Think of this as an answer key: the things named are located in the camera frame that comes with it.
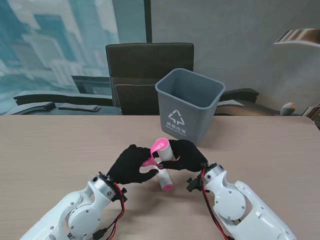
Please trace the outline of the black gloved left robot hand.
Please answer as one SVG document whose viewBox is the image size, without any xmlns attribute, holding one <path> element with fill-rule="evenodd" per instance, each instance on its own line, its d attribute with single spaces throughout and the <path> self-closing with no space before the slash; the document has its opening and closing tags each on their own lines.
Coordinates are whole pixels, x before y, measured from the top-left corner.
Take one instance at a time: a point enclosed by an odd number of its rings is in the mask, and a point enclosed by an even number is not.
<svg viewBox="0 0 320 240">
<path fill-rule="evenodd" d="M 141 173 L 142 164 L 151 157 L 151 151 L 146 147 L 131 144 L 117 158 L 107 173 L 115 183 L 127 185 L 131 183 L 144 183 L 155 177 L 159 171 L 151 169 Z"/>
</svg>

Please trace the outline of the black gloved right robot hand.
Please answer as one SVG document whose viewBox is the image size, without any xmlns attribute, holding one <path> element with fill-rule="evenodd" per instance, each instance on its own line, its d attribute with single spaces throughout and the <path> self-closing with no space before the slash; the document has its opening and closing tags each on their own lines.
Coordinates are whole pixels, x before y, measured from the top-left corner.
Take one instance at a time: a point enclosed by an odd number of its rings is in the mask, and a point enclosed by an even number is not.
<svg viewBox="0 0 320 240">
<path fill-rule="evenodd" d="M 189 140 L 169 140 L 175 160 L 161 161 L 158 165 L 163 169 L 188 170 L 199 172 L 208 165 L 208 160 Z"/>
</svg>

